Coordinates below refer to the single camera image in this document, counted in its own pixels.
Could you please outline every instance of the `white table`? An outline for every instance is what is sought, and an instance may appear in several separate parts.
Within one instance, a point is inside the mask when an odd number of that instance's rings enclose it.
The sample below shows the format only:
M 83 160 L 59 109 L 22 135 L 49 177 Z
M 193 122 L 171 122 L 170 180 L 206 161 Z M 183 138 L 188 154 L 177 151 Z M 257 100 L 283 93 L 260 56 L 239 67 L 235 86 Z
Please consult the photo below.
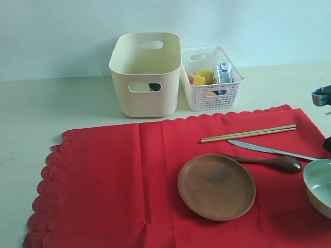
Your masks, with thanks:
M 0 247 L 21 247 L 45 158 L 67 130 L 289 104 L 302 108 L 331 136 L 331 115 L 326 115 L 331 106 L 317 107 L 311 97 L 317 88 L 331 84 L 331 63 L 240 71 L 245 81 L 233 108 L 193 112 L 180 89 L 177 111 L 158 119 L 124 116 L 110 77 L 0 83 Z

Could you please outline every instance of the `plastic basket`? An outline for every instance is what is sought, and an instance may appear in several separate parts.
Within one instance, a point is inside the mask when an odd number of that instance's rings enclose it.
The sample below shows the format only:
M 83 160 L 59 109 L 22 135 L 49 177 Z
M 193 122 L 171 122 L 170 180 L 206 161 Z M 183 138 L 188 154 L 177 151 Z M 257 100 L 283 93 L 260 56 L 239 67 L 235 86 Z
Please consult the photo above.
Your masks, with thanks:
M 109 62 L 121 111 L 130 117 L 172 114 L 177 108 L 181 63 L 180 41 L 174 34 L 121 36 Z
M 226 84 L 212 84 L 193 86 L 189 83 L 187 74 L 194 73 L 200 69 L 215 70 L 217 63 L 228 62 L 232 64 L 234 82 Z M 193 111 L 226 109 L 235 104 L 239 93 L 241 83 L 244 77 L 239 73 L 238 69 L 231 62 L 225 51 L 218 46 L 205 48 L 189 48 L 182 49 L 182 68 L 180 72 L 180 80 L 182 82 L 185 97 L 188 105 Z M 208 96 L 209 91 L 223 90 L 225 94 L 218 96 Z

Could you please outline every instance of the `knife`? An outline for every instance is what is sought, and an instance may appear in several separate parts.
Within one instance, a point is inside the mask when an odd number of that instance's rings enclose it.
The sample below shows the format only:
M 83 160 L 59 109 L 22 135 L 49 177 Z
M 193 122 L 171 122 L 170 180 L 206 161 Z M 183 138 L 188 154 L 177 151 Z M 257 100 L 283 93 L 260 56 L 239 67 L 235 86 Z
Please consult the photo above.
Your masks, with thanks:
M 242 141 L 235 141 L 233 139 L 229 139 L 228 142 L 231 143 L 232 145 L 240 146 L 240 147 L 243 147 L 243 148 L 248 149 L 248 150 L 268 152 L 268 153 L 273 153 L 273 154 L 277 154 L 277 155 L 280 155 L 280 154 L 281 155 L 288 155 L 288 156 L 292 156 L 292 157 L 295 157 L 295 158 L 303 160 L 303 161 L 318 160 L 317 158 L 313 158 L 313 157 L 309 157 L 309 156 L 295 154 L 295 153 L 291 153 L 291 152 L 287 152 L 287 151 L 280 151 L 280 150 L 276 150 L 276 149 L 271 149 L 271 148 L 258 146 L 258 145 L 254 145 L 254 144 L 250 144 L 250 143 L 246 143 L 246 142 L 242 142 Z

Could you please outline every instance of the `red tablecloth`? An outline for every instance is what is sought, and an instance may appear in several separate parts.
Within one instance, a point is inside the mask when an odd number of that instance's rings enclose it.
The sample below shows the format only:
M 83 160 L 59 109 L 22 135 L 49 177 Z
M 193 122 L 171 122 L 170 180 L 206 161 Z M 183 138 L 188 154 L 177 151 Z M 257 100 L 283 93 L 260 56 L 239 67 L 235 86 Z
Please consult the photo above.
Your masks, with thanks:
M 192 212 L 177 190 L 180 168 L 194 156 L 225 153 L 272 158 L 202 137 L 297 124 L 297 130 L 240 140 L 327 158 L 324 136 L 288 105 L 187 119 L 67 131 L 42 170 L 24 247 L 331 247 L 331 220 L 305 192 L 302 172 L 245 164 L 257 187 L 244 216 L 214 222 Z

